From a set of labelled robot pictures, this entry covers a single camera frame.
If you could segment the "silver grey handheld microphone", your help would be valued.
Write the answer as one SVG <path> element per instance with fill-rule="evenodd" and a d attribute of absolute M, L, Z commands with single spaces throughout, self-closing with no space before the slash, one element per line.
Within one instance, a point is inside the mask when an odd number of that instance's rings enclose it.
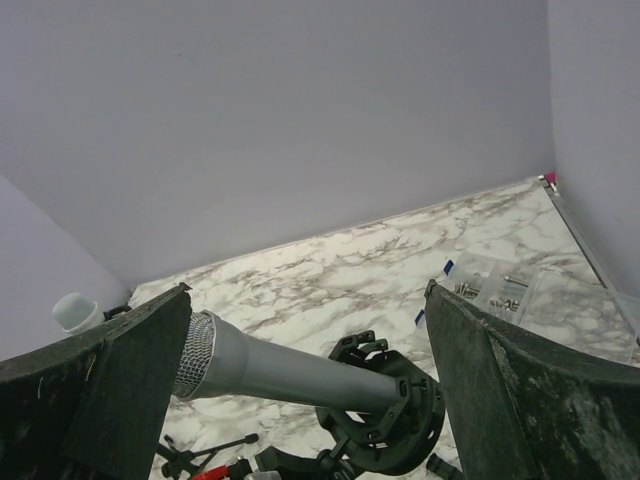
<path fill-rule="evenodd" d="M 399 399 L 387 375 L 254 338 L 209 311 L 191 315 L 173 395 L 240 395 L 370 414 Z"/>

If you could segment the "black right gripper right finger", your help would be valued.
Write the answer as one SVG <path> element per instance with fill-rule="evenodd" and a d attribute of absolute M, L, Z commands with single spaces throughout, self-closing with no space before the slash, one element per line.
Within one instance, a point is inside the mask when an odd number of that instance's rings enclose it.
<path fill-rule="evenodd" d="M 638 368 L 512 325 L 435 280 L 424 297 L 467 478 L 638 478 Z"/>

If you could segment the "black round-base shock-mount stand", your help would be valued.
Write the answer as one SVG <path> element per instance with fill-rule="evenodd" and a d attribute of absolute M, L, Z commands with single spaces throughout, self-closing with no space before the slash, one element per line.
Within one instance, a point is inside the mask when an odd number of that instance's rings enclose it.
<path fill-rule="evenodd" d="M 433 453 L 445 419 L 437 381 L 371 330 L 340 339 L 329 358 L 390 375 L 397 398 L 358 421 L 346 411 L 318 407 L 317 420 L 334 439 L 333 449 L 305 458 L 268 447 L 255 456 L 260 472 L 276 472 L 282 479 L 356 479 L 365 472 L 400 476 L 425 465 L 441 479 L 465 477 Z"/>

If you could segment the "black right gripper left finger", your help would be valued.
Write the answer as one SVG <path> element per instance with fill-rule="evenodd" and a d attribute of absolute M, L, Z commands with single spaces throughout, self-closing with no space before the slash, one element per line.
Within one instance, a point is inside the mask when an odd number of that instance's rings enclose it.
<path fill-rule="evenodd" d="M 184 283 L 1 364 L 4 479 L 146 479 L 192 313 Z"/>

